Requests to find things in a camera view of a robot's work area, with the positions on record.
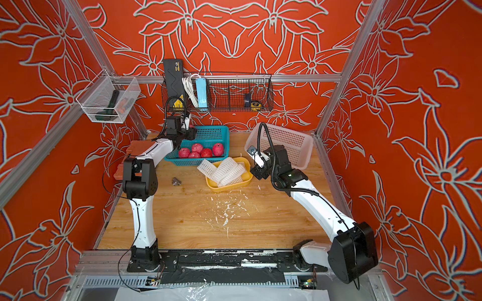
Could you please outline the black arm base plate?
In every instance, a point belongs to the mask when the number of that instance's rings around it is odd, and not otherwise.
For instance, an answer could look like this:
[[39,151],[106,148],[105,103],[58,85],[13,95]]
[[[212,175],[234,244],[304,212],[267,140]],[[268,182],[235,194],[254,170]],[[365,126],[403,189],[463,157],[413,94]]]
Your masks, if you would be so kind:
[[280,272],[325,272],[327,268],[306,263],[292,249],[192,249],[161,250],[160,261],[144,268],[135,258],[130,258],[127,272],[175,272],[190,270],[267,268]]

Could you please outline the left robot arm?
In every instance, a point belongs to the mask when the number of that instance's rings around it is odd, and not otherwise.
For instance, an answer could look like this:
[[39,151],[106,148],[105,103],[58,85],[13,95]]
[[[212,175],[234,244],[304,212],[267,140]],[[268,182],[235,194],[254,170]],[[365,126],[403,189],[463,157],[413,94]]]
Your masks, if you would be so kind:
[[168,112],[168,105],[177,101],[182,104],[182,115],[167,115],[163,130],[151,139],[148,148],[140,155],[129,155],[123,162],[122,189],[133,210],[135,230],[127,267],[130,273],[158,272],[161,269],[153,218],[154,195],[158,190],[156,167],[169,153],[179,148],[184,140],[193,140],[197,133],[190,126],[191,114],[181,97],[169,97],[164,112]]

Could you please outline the white foam net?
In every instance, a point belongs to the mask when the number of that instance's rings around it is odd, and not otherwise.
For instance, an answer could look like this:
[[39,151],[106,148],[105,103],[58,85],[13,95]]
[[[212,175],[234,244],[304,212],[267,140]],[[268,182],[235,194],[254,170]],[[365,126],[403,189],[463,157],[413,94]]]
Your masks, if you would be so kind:
[[235,168],[237,167],[237,162],[228,157],[220,162],[216,170],[212,174],[212,181],[217,183],[217,186],[222,186],[221,181],[226,178]]
[[240,179],[242,181],[242,175],[246,172],[244,163],[237,163],[237,167],[221,181],[220,187],[231,185],[233,183],[238,183]]
[[217,167],[211,163],[210,161],[204,159],[202,162],[197,166],[199,172],[201,172],[206,178],[214,180],[214,174],[217,170]]

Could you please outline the red apple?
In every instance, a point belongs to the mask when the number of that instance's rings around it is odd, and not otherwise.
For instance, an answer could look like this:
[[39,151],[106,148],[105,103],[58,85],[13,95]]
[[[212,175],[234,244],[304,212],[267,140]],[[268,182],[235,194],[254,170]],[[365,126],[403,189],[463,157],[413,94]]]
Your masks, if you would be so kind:
[[225,152],[225,148],[222,143],[216,143],[212,147],[212,156],[213,157],[223,157]]
[[201,154],[202,150],[204,150],[204,147],[201,144],[195,143],[192,145],[191,151],[193,153]]

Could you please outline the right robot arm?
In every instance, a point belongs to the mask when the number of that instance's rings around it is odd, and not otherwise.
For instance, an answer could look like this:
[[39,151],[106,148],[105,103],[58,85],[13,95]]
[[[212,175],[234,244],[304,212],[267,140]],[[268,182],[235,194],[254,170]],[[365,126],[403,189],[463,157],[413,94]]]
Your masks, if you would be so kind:
[[330,248],[313,240],[299,243],[293,248],[297,260],[301,264],[326,267],[343,283],[354,283],[360,288],[360,276],[379,263],[370,225],[357,223],[342,213],[315,188],[305,173],[293,168],[286,148],[274,144],[266,123],[259,124],[256,145],[248,148],[247,154],[254,160],[253,176],[269,179],[275,190],[301,204],[330,239]]

